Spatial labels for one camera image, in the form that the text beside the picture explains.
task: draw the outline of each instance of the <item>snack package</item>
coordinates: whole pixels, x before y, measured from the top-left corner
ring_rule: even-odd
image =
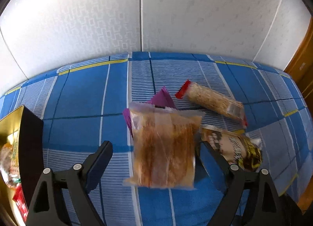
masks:
[[[226,117],[241,121],[244,126],[247,126],[245,109],[241,102],[199,85],[196,82],[187,80],[175,96],[178,99],[186,96],[192,103],[199,104]]]
[[[134,176],[126,183],[151,188],[193,188],[194,134],[204,113],[131,103]]]
[[[162,87],[161,90],[158,93],[156,93],[149,101],[146,101],[146,103],[154,104],[154,105],[161,106],[161,107],[170,107],[170,108],[176,109],[173,99],[171,98],[166,87]],[[128,108],[123,110],[123,116],[130,130],[130,134],[131,136],[133,136],[132,129],[131,129],[130,112]]]
[[[18,165],[18,136],[13,143],[10,175],[13,178],[19,178],[19,176],[20,176],[19,165]]]
[[[6,185],[11,189],[15,189],[16,185],[21,182],[21,179],[19,172],[18,174],[11,174],[12,154],[13,146],[10,143],[4,144],[0,151],[0,172]]]
[[[262,153],[257,147],[260,139],[252,139],[212,125],[201,125],[201,140],[210,143],[229,164],[238,164],[248,171],[256,171],[262,162]]]
[[[16,206],[18,207],[18,210],[20,211],[20,214],[23,218],[23,221],[26,222],[28,216],[28,208],[26,205],[22,185],[20,183],[16,186],[16,190],[12,200],[15,201]]]

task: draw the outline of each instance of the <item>yellow stripe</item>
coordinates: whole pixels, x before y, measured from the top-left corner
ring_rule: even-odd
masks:
[[[291,112],[288,112],[287,114],[284,115],[284,117],[288,117],[294,113],[298,112],[298,110],[294,110],[294,111],[291,111]]]
[[[20,88],[21,88],[21,87],[17,87],[17,88],[11,89],[10,91],[6,92],[5,95],[8,95],[8,94],[14,92],[15,90],[20,89]]]
[[[104,66],[104,65],[108,65],[108,64],[124,63],[127,61],[128,61],[128,59],[103,61],[103,62],[94,63],[94,64],[90,64],[90,65],[86,65],[86,66],[76,67],[76,68],[71,69],[69,72],[75,72],[75,71],[79,71],[79,70],[83,70],[83,69],[87,69],[87,68],[91,68],[91,67],[95,67],[95,66]],[[61,72],[61,73],[59,73],[59,75],[66,74],[66,73],[68,73],[68,71]]]
[[[69,73],[69,70],[64,71],[64,72],[59,72],[59,75],[63,75],[63,74],[66,74],[66,73]]]
[[[215,61],[215,63],[226,64],[225,61]]]
[[[239,63],[226,62],[226,64],[234,65],[234,66],[244,66],[244,67],[250,67],[250,68],[253,68],[253,69],[257,69],[254,66],[249,66],[249,65],[239,64]]]
[[[298,177],[298,174],[296,173],[293,178],[290,180],[289,185],[279,194],[279,196],[282,196],[285,192],[287,192],[288,188],[292,185],[292,182]]]
[[[233,131],[234,133],[236,134],[243,134],[245,133],[245,130],[244,129],[239,129],[239,130],[236,130],[236,131]]]

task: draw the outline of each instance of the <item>white wall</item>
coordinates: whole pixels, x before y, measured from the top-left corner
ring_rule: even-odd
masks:
[[[9,48],[0,38],[0,94],[68,63],[141,49],[284,69],[309,19],[301,0],[11,0],[0,17]]]

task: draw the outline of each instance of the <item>blue checkered bedsheet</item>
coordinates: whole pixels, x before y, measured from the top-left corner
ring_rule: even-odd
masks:
[[[108,226],[206,225],[222,193],[201,165],[195,190],[125,187],[132,175],[132,139],[122,111],[131,101],[149,100],[166,86],[178,109],[194,109],[174,94],[187,80],[208,86],[244,103],[248,128],[206,110],[204,124],[262,140],[263,168],[279,194],[295,201],[313,173],[312,117],[290,76],[244,60],[199,54],[133,52],[93,59],[40,74],[0,98],[0,118],[25,105],[43,119],[44,163],[54,171],[83,162],[104,140],[113,157],[99,186],[90,193]],[[73,225],[79,220],[64,190]],[[238,214],[247,199],[244,193]]]

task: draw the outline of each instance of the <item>bag of grains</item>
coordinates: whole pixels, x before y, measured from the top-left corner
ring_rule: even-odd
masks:
[[[248,171],[256,171],[261,165],[262,153],[258,148],[260,139],[250,139],[212,125],[201,125],[200,134],[201,140],[209,142],[229,164],[238,164]]]
[[[133,177],[125,183],[150,188],[193,188],[194,135],[204,115],[148,103],[129,106],[134,137]]]
[[[244,126],[247,126],[245,109],[241,102],[199,85],[196,82],[187,80],[175,96],[178,99],[186,97],[192,103],[199,104],[226,117],[241,121]]]

